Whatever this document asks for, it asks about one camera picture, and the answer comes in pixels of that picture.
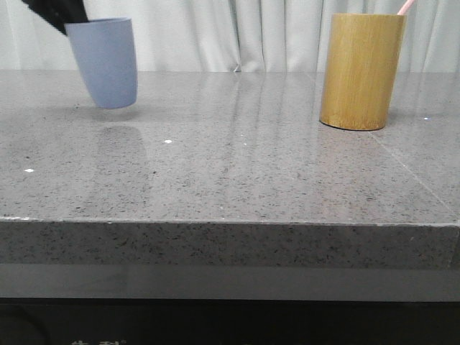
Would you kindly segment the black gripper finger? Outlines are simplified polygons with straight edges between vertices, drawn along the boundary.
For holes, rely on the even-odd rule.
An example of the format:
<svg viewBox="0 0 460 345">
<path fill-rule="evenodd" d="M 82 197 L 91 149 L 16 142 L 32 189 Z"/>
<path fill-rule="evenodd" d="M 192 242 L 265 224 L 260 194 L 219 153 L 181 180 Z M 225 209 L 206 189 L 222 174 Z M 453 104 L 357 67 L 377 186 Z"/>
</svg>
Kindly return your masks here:
<svg viewBox="0 0 460 345">
<path fill-rule="evenodd" d="M 28 8 L 63 35 L 65 25 L 88 22 L 82 0 L 22 0 Z"/>
</svg>

